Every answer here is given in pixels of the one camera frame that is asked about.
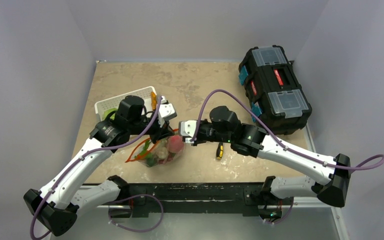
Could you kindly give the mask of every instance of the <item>red label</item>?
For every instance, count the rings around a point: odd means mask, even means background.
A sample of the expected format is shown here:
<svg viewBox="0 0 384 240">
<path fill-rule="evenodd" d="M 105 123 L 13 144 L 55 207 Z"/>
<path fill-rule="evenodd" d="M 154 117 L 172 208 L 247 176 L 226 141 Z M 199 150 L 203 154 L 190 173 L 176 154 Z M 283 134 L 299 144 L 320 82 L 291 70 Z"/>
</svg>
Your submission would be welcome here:
<svg viewBox="0 0 384 240">
<path fill-rule="evenodd" d="M 279 85 L 280 86 L 283 86 L 284 85 L 284 81 L 282 81 L 282 78 L 281 76 L 279 75 L 279 72 L 277 69 L 274 70 L 274 75 L 276 75 L 276 78 L 277 78 L 277 81 L 279 82 Z"/>
<path fill-rule="evenodd" d="M 257 96 L 257 89 L 253 81 L 251 81 L 251 88 L 252 88 L 252 91 L 254 92 L 254 95 Z"/>
</svg>

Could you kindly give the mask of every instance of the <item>plastic bag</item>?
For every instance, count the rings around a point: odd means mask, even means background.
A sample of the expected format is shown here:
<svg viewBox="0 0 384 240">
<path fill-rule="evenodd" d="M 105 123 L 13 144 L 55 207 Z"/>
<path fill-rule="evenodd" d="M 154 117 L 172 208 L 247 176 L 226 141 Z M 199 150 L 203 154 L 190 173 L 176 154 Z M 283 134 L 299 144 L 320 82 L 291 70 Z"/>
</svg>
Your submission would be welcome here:
<svg viewBox="0 0 384 240">
<path fill-rule="evenodd" d="M 139 143 L 126 160 L 140 162 L 147 167 L 166 164 L 179 158 L 185 150 L 185 143 L 179 135 L 169 136 L 152 144 L 147 138 Z"/>
</svg>

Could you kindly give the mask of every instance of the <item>green vegetable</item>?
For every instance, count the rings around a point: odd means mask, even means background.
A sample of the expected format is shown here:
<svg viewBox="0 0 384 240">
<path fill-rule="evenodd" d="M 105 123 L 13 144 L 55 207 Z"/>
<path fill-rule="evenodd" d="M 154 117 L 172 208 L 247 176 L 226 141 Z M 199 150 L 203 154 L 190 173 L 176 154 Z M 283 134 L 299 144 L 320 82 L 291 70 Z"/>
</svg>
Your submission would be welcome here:
<svg viewBox="0 0 384 240">
<path fill-rule="evenodd" d="M 111 108 L 111 109 L 104 111 L 103 115 L 102 115 L 102 120 L 104 120 L 108 116 L 108 114 L 110 114 L 111 112 L 114 112 L 114 111 L 117 111 L 117 108 Z"/>
<path fill-rule="evenodd" d="M 139 155 L 144 155 L 145 153 L 147 153 L 148 148 L 150 147 L 150 145 L 151 145 L 151 141 L 150 141 L 150 140 L 147 140 L 147 141 L 145 142 L 145 144 L 143 145 L 143 147 L 142 147 L 142 151 L 139 153 Z"/>
<path fill-rule="evenodd" d="M 146 157 L 146 165 L 148 167 L 153 167 L 157 164 L 157 160 L 152 156 L 152 154 L 148 154 Z"/>
</svg>

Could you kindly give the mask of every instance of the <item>yellow object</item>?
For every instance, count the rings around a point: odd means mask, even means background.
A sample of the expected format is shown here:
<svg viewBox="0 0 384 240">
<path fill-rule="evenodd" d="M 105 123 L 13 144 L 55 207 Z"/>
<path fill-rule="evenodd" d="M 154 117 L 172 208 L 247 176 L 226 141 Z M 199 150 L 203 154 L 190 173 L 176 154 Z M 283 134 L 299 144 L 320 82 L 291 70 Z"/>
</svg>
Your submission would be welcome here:
<svg viewBox="0 0 384 240">
<path fill-rule="evenodd" d="M 223 143 L 220 142 L 217 147 L 217 151 L 215 152 L 215 158 L 221 160 L 223 157 Z"/>
<path fill-rule="evenodd" d="M 155 111 L 157 108 L 157 95 L 153 91 L 151 92 L 151 105 L 152 110 Z"/>
<path fill-rule="evenodd" d="M 110 114 L 111 112 L 114 112 L 114 111 L 117 111 L 117 108 L 110 108 L 110 109 L 104 111 L 104 112 L 103 112 L 103 115 L 102 115 L 102 120 L 106 119 L 107 116 L 108 116 L 108 114 Z M 115 114 L 113 114 L 113 115 L 110 117 L 110 119 L 111 119 L 111 120 L 114 120 L 114 116 L 115 116 Z"/>
</svg>

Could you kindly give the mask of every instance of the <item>white plastic basket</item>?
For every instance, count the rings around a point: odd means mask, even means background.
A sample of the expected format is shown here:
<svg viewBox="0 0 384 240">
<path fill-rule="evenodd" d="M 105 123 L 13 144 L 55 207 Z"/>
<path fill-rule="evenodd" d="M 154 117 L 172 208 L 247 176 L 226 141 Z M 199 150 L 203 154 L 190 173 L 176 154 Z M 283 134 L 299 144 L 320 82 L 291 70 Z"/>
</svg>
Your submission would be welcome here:
<svg viewBox="0 0 384 240">
<path fill-rule="evenodd" d="M 125 99 L 125 97 L 129 95 L 141 97 L 145 101 L 146 110 L 152 111 L 151 92 L 154 92 L 155 94 L 157 94 L 153 86 L 147 86 L 135 91 L 124 93 L 118 96 L 113 96 L 105 100 L 96 102 L 95 113 L 96 113 L 96 118 L 98 122 L 103 120 L 102 117 L 105 111 L 107 111 L 108 109 L 118 109 L 121 100 Z"/>
</svg>

